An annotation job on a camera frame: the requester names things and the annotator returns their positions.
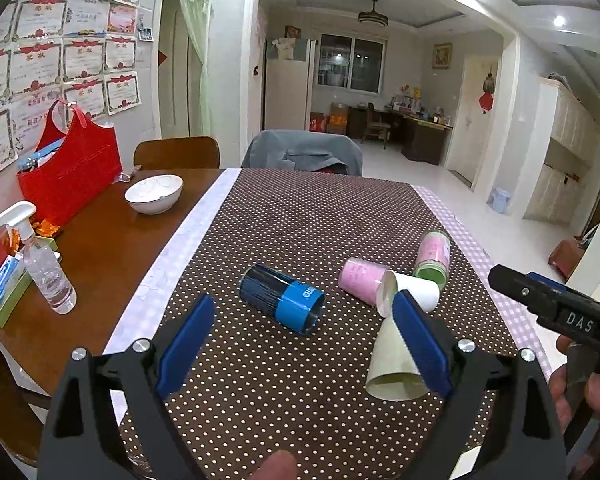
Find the wooden chair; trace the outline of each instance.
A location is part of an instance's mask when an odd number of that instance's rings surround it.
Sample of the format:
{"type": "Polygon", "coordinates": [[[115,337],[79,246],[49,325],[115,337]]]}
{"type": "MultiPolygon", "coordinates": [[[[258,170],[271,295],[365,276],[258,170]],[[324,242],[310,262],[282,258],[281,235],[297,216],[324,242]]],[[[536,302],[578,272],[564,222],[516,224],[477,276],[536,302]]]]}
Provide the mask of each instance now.
{"type": "Polygon", "coordinates": [[[134,153],[143,170],[195,170],[220,167],[220,149],[213,137],[145,140],[134,153]]]}
{"type": "Polygon", "coordinates": [[[365,139],[369,136],[377,137],[378,139],[384,137],[384,149],[386,150],[386,144],[389,140],[389,136],[391,136],[391,125],[388,123],[375,122],[374,121],[374,104],[369,103],[368,108],[366,109],[366,129],[365,133],[362,135],[362,142],[365,142],[365,139]]]}
{"type": "Polygon", "coordinates": [[[0,351],[0,443],[27,465],[38,464],[43,424],[29,404],[48,410],[51,398],[17,385],[0,351]]]}

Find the sheer curtain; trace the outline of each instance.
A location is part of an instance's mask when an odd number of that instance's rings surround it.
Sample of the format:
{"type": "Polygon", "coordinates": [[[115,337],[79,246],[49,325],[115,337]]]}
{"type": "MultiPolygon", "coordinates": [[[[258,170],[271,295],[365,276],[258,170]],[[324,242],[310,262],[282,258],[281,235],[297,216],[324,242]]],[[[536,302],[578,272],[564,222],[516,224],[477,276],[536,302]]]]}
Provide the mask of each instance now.
{"type": "Polygon", "coordinates": [[[200,129],[199,135],[213,137],[211,109],[208,102],[208,76],[206,71],[206,48],[208,24],[213,0],[179,0],[187,32],[200,58],[200,129]]]}

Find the green box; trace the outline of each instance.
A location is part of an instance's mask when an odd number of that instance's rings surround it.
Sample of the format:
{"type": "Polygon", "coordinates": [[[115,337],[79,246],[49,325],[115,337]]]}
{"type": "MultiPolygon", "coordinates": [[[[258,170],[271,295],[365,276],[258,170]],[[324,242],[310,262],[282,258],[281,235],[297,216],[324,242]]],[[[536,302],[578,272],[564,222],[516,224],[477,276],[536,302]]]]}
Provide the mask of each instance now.
{"type": "MultiPolygon", "coordinates": [[[[36,238],[47,242],[54,251],[58,251],[58,244],[56,244],[56,241],[53,240],[53,238],[45,238],[42,236],[36,236],[36,238]]],[[[20,301],[20,298],[24,294],[25,290],[27,290],[27,287],[31,284],[31,282],[31,276],[27,271],[25,271],[18,280],[18,283],[13,291],[11,291],[11,294],[4,300],[4,303],[0,307],[0,328],[4,328],[4,325],[7,323],[7,320],[13,312],[13,309],[16,307],[16,304],[18,301],[20,301]]]]}

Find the black and blue cylinder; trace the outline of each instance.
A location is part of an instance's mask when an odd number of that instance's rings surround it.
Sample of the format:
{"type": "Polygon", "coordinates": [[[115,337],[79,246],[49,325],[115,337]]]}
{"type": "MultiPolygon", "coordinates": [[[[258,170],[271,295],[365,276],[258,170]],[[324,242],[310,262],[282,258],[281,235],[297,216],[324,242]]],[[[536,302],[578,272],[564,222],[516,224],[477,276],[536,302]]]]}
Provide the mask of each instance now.
{"type": "Polygon", "coordinates": [[[247,270],[239,293],[241,300],[302,335],[308,335],[314,328],[325,299],[317,288],[263,264],[247,270]]]}

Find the red felt tote bag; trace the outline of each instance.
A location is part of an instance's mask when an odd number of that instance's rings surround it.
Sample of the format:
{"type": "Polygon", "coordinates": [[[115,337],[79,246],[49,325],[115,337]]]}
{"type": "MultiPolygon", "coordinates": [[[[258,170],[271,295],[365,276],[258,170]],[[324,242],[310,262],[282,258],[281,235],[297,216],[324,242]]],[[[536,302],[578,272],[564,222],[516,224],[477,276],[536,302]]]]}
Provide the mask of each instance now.
{"type": "Polygon", "coordinates": [[[36,219],[59,226],[96,198],[122,171],[115,129],[94,123],[76,103],[67,105],[58,100],[46,115],[36,150],[63,137],[62,146],[46,164],[18,174],[24,198],[38,208],[36,219]],[[73,112],[66,134],[52,119],[58,103],[73,112]]]}

